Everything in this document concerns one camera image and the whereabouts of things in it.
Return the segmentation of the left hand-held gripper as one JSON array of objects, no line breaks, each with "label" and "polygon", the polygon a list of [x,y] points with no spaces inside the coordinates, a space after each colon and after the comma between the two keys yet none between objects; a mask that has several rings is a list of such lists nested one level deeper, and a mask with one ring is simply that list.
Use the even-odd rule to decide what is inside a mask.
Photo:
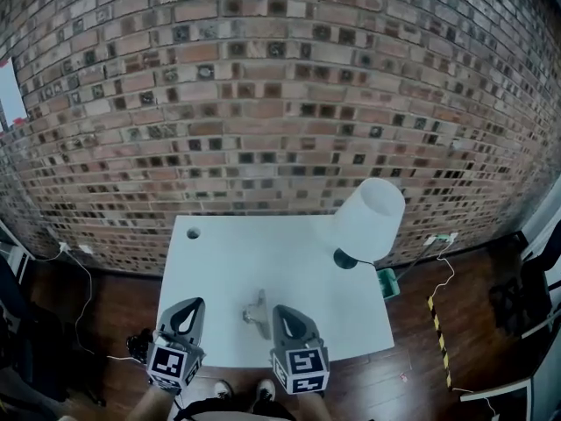
[{"label": "left hand-held gripper", "polygon": [[200,347],[204,316],[202,298],[183,300],[163,311],[160,330],[148,347],[146,372],[153,386],[178,396],[193,381],[205,357]]}]

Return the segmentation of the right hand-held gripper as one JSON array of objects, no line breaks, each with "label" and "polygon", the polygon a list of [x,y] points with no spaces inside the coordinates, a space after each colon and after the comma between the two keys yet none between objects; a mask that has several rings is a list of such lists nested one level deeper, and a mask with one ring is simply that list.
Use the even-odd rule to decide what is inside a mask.
[{"label": "right hand-held gripper", "polygon": [[272,321],[271,363],[281,387],[291,396],[325,391],[330,363],[314,320],[294,308],[278,304],[273,308]]}]

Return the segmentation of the person's right forearm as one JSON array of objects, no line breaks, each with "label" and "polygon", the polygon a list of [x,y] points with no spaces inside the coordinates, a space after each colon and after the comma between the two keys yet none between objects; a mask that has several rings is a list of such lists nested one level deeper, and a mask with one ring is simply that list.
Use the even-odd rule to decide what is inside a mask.
[{"label": "person's right forearm", "polygon": [[332,421],[325,401],[318,393],[303,393],[297,396],[300,421]]}]

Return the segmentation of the person's left forearm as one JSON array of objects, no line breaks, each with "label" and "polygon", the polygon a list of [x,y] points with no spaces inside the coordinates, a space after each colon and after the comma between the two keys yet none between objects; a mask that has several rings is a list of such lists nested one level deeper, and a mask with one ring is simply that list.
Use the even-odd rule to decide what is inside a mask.
[{"label": "person's left forearm", "polygon": [[144,421],[168,421],[175,404],[176,394],[160,387],[152,386],[142,399]]}]

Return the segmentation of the person's shirt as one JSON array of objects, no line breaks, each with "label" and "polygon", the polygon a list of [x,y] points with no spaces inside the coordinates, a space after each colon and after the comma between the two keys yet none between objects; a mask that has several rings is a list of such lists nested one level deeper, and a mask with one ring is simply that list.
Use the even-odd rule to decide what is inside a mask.
[{"label": "person's shirt", "polygon": [[296,421],[296,418],[280,403],[257,401],[246,409],[237,401],[207,398],[191,403],[180,410],[174,421]]}]

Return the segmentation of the white shade table lamp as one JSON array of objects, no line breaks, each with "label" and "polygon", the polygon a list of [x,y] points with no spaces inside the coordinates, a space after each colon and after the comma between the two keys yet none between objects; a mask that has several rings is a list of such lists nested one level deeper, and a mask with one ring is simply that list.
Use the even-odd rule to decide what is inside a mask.
[{"label": "white shade table lamp", "polygon": [[405,206],[403,194],[391,182],[368,178],[360,183],[321,229],[335,265],[349,270],[388,256]]}]

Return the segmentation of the black office chair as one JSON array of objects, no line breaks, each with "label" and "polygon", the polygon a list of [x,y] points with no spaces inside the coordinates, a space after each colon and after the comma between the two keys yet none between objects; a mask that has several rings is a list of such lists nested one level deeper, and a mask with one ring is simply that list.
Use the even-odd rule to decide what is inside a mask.
[{"label": "black office chair", "polygon": [[519,277],[490,288],[489,302],[497,328],[518,336],[547,318],[552,302],[545,272],[551,267],[542,253],[522,264]]},{"label": "black office chair", "polygon": [[56,402],[65,402],[75,390],[104,407],[89,369],[94,358],[76,346],[54,313],[25,297],[0,255],[0,369],[13,369],[28,387]]}]

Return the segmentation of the yellow black hazard tape strip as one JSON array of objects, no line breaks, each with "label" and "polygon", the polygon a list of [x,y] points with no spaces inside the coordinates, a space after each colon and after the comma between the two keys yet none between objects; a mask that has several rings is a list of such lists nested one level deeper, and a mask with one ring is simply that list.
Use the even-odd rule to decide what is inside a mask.
[{"label": "yellow black hazard tape strip", "polygon": [[437,315],[436,307],[433,301],[433,297],[429,296],[427,298],[427,305],[430,310],[430,315],[433,321],[433,325],[437,334],[437,341],[440,353],[442,355],[443,364],[444,364],[444,372],[445,372],[445,381],[446,381],[446,388],[449,391],[452,391],[452,379],[451,379],[451,370],[450,370],[450,362],[449,362],[449,355],[446,349],[445,341],[444,341],[444,334],[441,329],[440,320]]}]

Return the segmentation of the white framed dark table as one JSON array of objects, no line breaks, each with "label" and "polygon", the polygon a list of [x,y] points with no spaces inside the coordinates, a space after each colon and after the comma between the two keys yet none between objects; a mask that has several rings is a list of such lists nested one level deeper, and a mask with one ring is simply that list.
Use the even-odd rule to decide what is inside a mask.
[{"label": "white framed dark table", "polygon": [[552,369],[537,370],[531,377],[512,382],[494,389],[463,394],[461,402],[490,400],[524,390],[527,397],[525,421],[550,421],[561,401],[561,371]]}]

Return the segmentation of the white cabinet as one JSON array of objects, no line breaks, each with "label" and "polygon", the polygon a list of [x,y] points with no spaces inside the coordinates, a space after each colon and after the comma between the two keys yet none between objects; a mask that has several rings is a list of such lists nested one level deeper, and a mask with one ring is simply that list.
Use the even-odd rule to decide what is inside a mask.
[{"label": "white cabinet", "polygon": [[523,261],[537,257],[544,250],[559,221],[561,221],[561,188],[558,191],[552,190],[522,227],[522,234],[528,241],[521,252]]}]

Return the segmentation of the window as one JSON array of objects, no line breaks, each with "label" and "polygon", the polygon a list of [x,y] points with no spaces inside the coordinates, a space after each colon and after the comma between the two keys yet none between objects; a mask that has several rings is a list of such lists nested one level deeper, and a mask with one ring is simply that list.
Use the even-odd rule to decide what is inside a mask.
[{"label": "window", "polygon": [[27,111],[16,79],[12,58],[0,61],[0,105],[8,127],[27,119]]}]

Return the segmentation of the white metal shelf frame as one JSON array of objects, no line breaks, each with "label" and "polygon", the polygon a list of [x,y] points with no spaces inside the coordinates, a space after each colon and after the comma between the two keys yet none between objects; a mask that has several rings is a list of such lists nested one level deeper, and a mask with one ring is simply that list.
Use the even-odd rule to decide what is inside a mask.
[{"label": "white metal shelf frame", "polygon": [[22,283],[29,260],[35,257],[0,219],[0,255],[8,262],[12,273]]}]

